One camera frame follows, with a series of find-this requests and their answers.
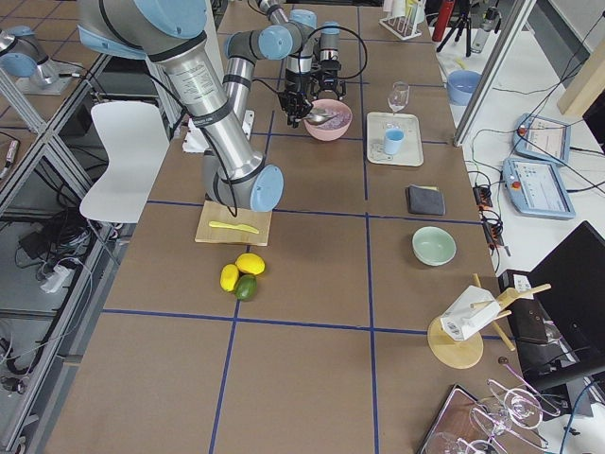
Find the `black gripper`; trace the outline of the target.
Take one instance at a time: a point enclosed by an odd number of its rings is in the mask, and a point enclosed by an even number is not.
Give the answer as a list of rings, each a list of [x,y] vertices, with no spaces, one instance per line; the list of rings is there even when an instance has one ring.
[[[307,95],[309,82],[308,73],[285,71],[285,88],[278,93],[278,98],[282,110],[286,113],[286,123],[291,128],[298,128],[302,116],[307,116],[313,108]]]
[[[330,92],[336,97],[346,96],[346,81],[338,76],[340,69],[339,60],[323,60],[319,63],[319,68],[314,72],[314,97],[319,97],[324,92]]]

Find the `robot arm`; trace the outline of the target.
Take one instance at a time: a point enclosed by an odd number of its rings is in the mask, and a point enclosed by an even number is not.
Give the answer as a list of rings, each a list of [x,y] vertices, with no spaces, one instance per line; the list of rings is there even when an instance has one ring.
[[[259,1],[258,10],[270,25],[264,29],[238,32],[225,43],[228,58],[223,87],[236,117],[242,120],[255,65],[260,60],[285,62],[285,87],[276,96],[287,124],[301,121],[321,125],[336,116],[316,107],[313,101],[323,92],[338,100],[346,95],[345,78],[339,75],[339,37],[336,22],[317,25],[317,16],[306,9],[287,13],[280,1]]]
[[[203,170],[207,195],[234,209],[270,212],[280,201],[284,176],[251,147],[243,115],[254,65],[313,51],[313,12],[285,13],[279,1],[261,1],[270,25],[235,33],[226,45],[229,64],[217,76],[205,45],[203,1],[80,1],[81,42],[98,53],[150,60],[169,77],[209,149]]]

